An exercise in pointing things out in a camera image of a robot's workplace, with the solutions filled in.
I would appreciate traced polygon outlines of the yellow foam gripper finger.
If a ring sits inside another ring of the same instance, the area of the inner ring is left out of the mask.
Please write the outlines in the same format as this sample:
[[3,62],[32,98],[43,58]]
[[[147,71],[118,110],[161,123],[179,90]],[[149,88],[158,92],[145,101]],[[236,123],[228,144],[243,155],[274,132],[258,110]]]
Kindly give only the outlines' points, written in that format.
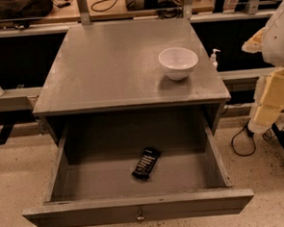
[[247,126],[254,134],[265,133],[284,110],[284,67],[258,79],[254,100]]
[[245,41],[241,47],[244,52],[256,54],[263,51],[263,40],[265,35],[265,28],[261,28],[257,31],[253,37]]

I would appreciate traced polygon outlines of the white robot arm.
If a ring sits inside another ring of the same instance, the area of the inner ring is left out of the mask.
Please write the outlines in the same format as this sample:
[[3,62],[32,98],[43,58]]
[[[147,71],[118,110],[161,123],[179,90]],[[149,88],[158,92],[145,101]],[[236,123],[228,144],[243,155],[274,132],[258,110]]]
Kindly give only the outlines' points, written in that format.
[[254,91],[248,129],[255,134],[269,130],[284,110],[284,0],[270,20],[242,46],[248,53],[262,53],[263,61],[275,69],[262,75]]

